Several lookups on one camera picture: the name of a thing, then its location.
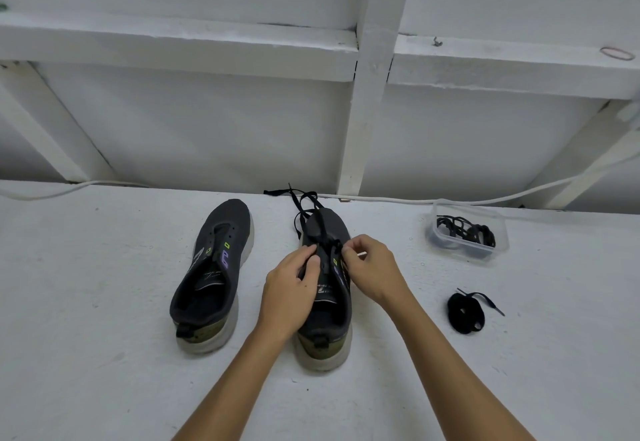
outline sneaker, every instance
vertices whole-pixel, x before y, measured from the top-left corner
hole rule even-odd
[[[303,193],[300,199],[294,190],[265,191],[268,195],[291,194],[299,212],[301,231],[294,226],[301,246],[317,244],[320,276],[316,300],[307,320],[294,336],[296,357],[300,364],[313,371],[327,372],[340,367],[351,350],[351,281],[342,261],[342,244],[351,237],[342,219],[317,199],[315,192]],[[308,198],[314,208],[303,210],[301,202]],[[305,267],[299,278],[305,275]]]
[[[185,351],[209,353],[231,337],[238,317],[238,275],[252,247],[253,219],[244,202],[227,200],[209,214],[169,310]]]

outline clear plastic container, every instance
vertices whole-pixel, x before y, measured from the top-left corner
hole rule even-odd
[[[493,232],[495,247],[466,241],[459,236],[451,237],[449,229],[444,225],[437,226],[438,215],[464,217],[472,224],[486,225]],[[509,249],[507,227],[504,223],[504,217],[498,211],[491,211],[478,206],[452,204],[447,200],[438,200],[433,204],[427,228],[427,240],[439,250],[449,251],[453,255],[483,262],[491,260],[496,255]]]

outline white painted wooden beam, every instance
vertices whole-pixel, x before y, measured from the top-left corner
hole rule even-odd
[[[112,14],[0,14],[0,59],[352,81],[354,32]]]
[[[104,157],[28,62],[0,61],[0,115],[67,181],[116,179]]]
[[[399,35],[388,82],[631,99],[640,89],[640,58],[626,62],[581,46]]]
[[[610,101],[549,162],[527,189],[596,170],[640,153],[640,103]],[[588,174],[566,185],[523,197],[527,208],[561,210],[593,186],[605,172]]]
[[[340,165],[339,194],[360,192],[405,1],[362,0],[357,27],[360,54]]]

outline finger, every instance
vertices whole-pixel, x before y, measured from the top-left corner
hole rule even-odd
[[[305,265],[307,259],[309,259],[315,252],[316,244],[312,244],[311,246],[302,246],[297,251],[293,251],[282,259],[280,265],[282,267],[292,267],[297,271],[300,267]]]
[[[360,265],[360,262],[362,262],[362,259],[358,257],[357,252],[349,246],[344,246],[342,248],[342,259],[347,265],[347,269],[349,269],[350,271],[353,271],[353,269],[355,267],[358,267]]]
[[[345,246],[355,250],[358,254],[361,252],[370,252],[372,248],[376,247],[380,242],[376,239],[372,239],[369,235],[362,234],[357,237],[353,237],[348,241]]]
[[[319,276],[320,258],[317,255],[314,255],[307,261],[307,272],[301,282],[305,288],[308,288],[309,294],[313,294],[314,297],[316,297]]]

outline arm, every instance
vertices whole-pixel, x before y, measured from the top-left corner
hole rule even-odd
[[[396,324],[447,441],[534,441],[427,316],[385,244],[360,235],[342,256],[353,282]]]
[[[311,311],[320,259],[315,256],[308,260],[302,281],[296,275],[315,251],[316,246],[302,247],[286,256],[267,275],[258,323],[173,441],[240,439],[276,358]]]

